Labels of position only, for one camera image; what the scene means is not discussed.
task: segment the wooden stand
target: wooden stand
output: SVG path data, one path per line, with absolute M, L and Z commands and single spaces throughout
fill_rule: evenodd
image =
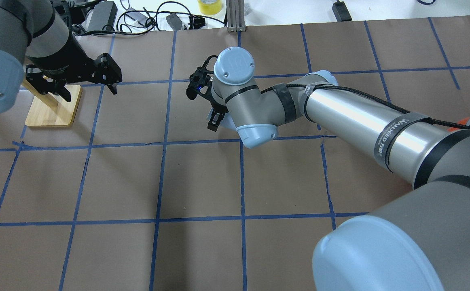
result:
M 34 100 L 26 116 L 25 125 L 27 127 L 69 127 L 72 125 L 78 101 L 82 94 L 80 85 L 67 85 L 66 88 L 72 94 L 72 101 L 66 102 L 61 96 L 50 93 L 43 95 L 23 80 L 23 87 L 34 94 Z

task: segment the black electronic device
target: black electronic device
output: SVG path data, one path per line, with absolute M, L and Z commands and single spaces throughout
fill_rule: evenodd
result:
M 179 18 L 179 16 L 176 13 L 172 13 L 168 15 L 166 18 L 167 18 L 168 24 L 173 30 L 175 31 L 188 30 L 188 27 L 186 27 L 185 23 L 181 20 L 181 18 Z
M 118 8 L 113 1 L 102 1 L 95 5 L 87 31 L 113 31 Z
M 343 1 L 335 2 L 332 5 L 332 11 L 337 22 L 352 21 L 352 16 L 350 16 L 350 12 L 348 12 L 348 8 L 346 8 L 346 4 Z

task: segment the blue tape grid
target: blue tape grid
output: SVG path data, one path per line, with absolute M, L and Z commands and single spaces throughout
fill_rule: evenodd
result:
M 386 94 L 388 101 L 390 101 L 388 89 L 385 84 L 385 80 L 383 77 L 384 72 L 423 72 L 423 71 L 433 71 L 433 70 L 449 70 L 451 77 L 455 83 L 457 89 L 460 89 L 460 86 L 457 82 L 457 79 L 453 73 L 454 70 L 468 70 L 470 66 L 451 66 L 450 62 L 447 58 L 447 55 L 444 51 L 442 43 L 437 35 L 436 29 L 433 25 L 431 18 L 428 18 L 428 22 L 431 26 L 431 30 L 434 33 L 434 36 L 437 40 L 438 46 L 444 60 L 446 61 L 446 67 L 435 67 L 435 68 L 414 68 L 414 69 L 395 69 L 395 70 L 383 70 L 379 63 L 379 58 L 375 51 L 375 46 L 373 44 L 372 36 L 370 34 L 370 30 L 368 29 L 367 22 L 363 22 L 366 28 L 366 33 L 368 35 L 368 40 L 370 41 L 370 46 L 372 48 L 372 52 L 374 54 L 374 58 L 377 64 L 377 70 L 359 70 L 359 71 L 345 71 L 345 72 L 332 72 L 333 74 L 366 74 L 366 73 L 379 73 L 381 76 L 381 82 L 383 83 L 383 88 Z M 307 47 L 307 38 L 305 37 L 305 29 L 303 24 L 300 24 L 300 29 L 302 33 L 303 44 L 305 46 L 305 56 L 307 58 L 307 66 L 308 72 L 311 72 L 311 61 L 309 56 L 309 50 Z M 237 40 L 238 46 L 241 47 L 241 33 L 237 32 Z M 111 40 L 110 46 L 110 53 L 113 50 L 114 44 L 114 37 Z M 163 142 L 152 142 L 152 143 L 122 143 L 122 144 L 93 144 L 94 134 L 95 134 L 95 127 L 98 120 L 98 114 L 100 111 L 100 104 L 102 102 L 102 94 L 104 92 L 104 86 L 101 84 L 84 84 L 83 87 L 91 87 L 91 86 L 101 86 L 100 90 L 100 97 L 98 99 L 95 119 L 93 123 L 93 128 L 91 130 L 91 137 L 89 141 L 89 145 L 87 146 L 79 146 L 79 147 L 33 147 L 23 142 L 13 142 L 13 144 L 17 148 L 5 148 L 0 149 L 0 152 L 7 152 L 7 151 L 14 151 L 15 158 L 13 160 L 13 164 L 11 165 L 9 175 L 7 180 L 4 184 L 4 188 L 2 190 L 2 194 L 0 197 L 0 209 L 2 206 L 2 202 L 4 201 L 4 196 L 8 188 L 8 184 L 10 182 L 10 177 L 13 173 L 15 165 L 17 163 L 17 159 L 21 151 L 44 151 L 44 150 L 75 150 L 75 149 L 88 149 L 87 158 L 85 162 L 85 167 L 82 173 L 81 184 L 78 191 L 78 199 L 76 202 L 76 208 L 74 211 L 74 218 L 72 221 L 40 221 L 40 222 L 8 222 L 8 223 L 0 223 L 0 227 L 3 226 L 46 226 L 46 225 L 71 225 L 72 230 L 70 232 L 70 238 L 68 241 L 67 252 L 65 256 L 65 262 L 63 265 L 63 272 L 61 274 L 61 281 L 59 284 L 59 290 L 63 289 L 64 279 L 66 268 L 70 256 L 70 251 L 72 247 L 72 239 L 74 235 L 74 229 L 76 225 L 95 225 L 95 224 L 130 224 L 130 223 L 155 223 L 155 231 L 154 231 L 154 242 L 153 242 L 153 249 L 152 249 L 152 263 L 151 263 L 151 271 L 150 271 L 150 290 L 154 288 L 154 271 L 155 271 L 155 263 L 156 263 L 156 254 L 157 254 L 157 237 L 159 234 L 159 224 L 160 223 L 174 223 L 180 221 L 222 221 L 222 220 L 240 220 L 241 221 L 241 231 L 242 231 L 242 269 L 243 269 L 243 287 L 244 290 L 247 290 L 247 274 L 246 274 L 246 220 L 247 219 L 295 219 L 295 218 L 313 218 L 313 217 L 330 217 L 332 220 L 332 228 L 335 229 L 335 218 L 336 217 L 355 217 L 359 215 L 366 214 L 366 212 L 355 212 L 355 213 L 336 213 L 330 198 L 330 188 L 328 183 L 328 173 L 327 173 L 327 161 L 324 152 L 324 145 L 320 146 L 320 151 L 322 155 L 322 163 L 324 168 L 324 178 L 326 182 L 326 191 L 327 191 L 327 198 L 329 203 L 329 210 L 330 213 L 309 213 L 309 214 L 281 214 L 281 215 L 246 215 L 245 212 L 245 202 L 244 202 L 244 150 L 243 144 L 240 139 L 218 139 L 218 140 L 192 140 L 192 141 L 167 141 L 168 137 L 168 123 L 169 123 L 169 111 L 170 111 L 170 96 L 171 96 L 171 85 L 172 83 L 176 82 L 187 82 L 187 79 L 178 79 L 173 80 L 172 74 L 174 70 L 174 54 L 176 48 L 176 32 L 174 32 L 174 40 L 172 44 L 172 59 L 171 59 L 171 68 L 170 68 L 170 76 L 168 80 L 156 80 L 156 81 L 139 81 L 139 82 L 123 82 L 119 85 L 136 85 L 136 84 L 152 84 L 152 83 L 168 83 L 169 90 L 168 90 L 168 101 L 167 101 L 167 116 L 165 118 L 165 137 Z M 279 78 L 279 77 L 302 77 L 303 75 L 307 74 L 271 74 L 271 75 L 263 75 L 263 76 L 255 76 L 255 78 Z M 21 132 L 20 138 L 23 139 L 26 132 L 26 127 L 23 127 Z M 278 140 L 293 140 L 293 139 L 320 139 L 320 138 L 335 138 L 336 136 L 325 136 L 325 135 L 316 135 L 316 136 L 296 136 L 296 137 L 279 137 Z M 168 144 L 197 144 L 197 143 L 222 143 L 222 142 L 238 142 L 240 144 L 240 170 L 241 170 L 241 215 L 240 216 L 228 216 L 228 217 L 184 217 L 184 218 L 174 218 L 174 219 L 162 219 L 160 218 L 161 213 L 161 195 L 163 193 L 163 175 L 165 173 L 165 153 L 166 153 L 166 146 Z M 89 164 L 89 158 L 91 156 L 91 150 L 94 148 L 108 148 L 108 147 L 141 147 L 141 146 L 163 146 L 162 158 L 161 158 L 161 172 L 160 172 L 160 185 L 159 185 L 159 195 L 158 195 L 158 203 L 157 203 L 157 212 L 155 219 L 121 219 L 121 220 L 103 220 L 103 221 L 77 221 L 78 217 L 78 208 L 80 206 L 80 199 L 82 196 L 82 190 L 85 183 L 85 176 L 87 173 L 87 166 Z

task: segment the yellow tape roll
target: yellow tape roll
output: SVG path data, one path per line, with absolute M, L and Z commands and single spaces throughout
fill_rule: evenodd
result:
M 199 3 L 199 9 L 204 15 L 214 15 L 219 13 L 222 8 L 222 2 L 220 0 L 197 0 Z

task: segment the silver aluminum tube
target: silver aluminum tube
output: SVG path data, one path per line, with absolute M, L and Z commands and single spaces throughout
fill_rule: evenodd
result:
M 373 158 L 379 134 L 402 113 L 351 92 L 318 89 L 307 100 L 307 115 Z M 413 183 L 423 159 L 446 135 L 424 122 L 407 127 L 392 146 L 390 170 Z

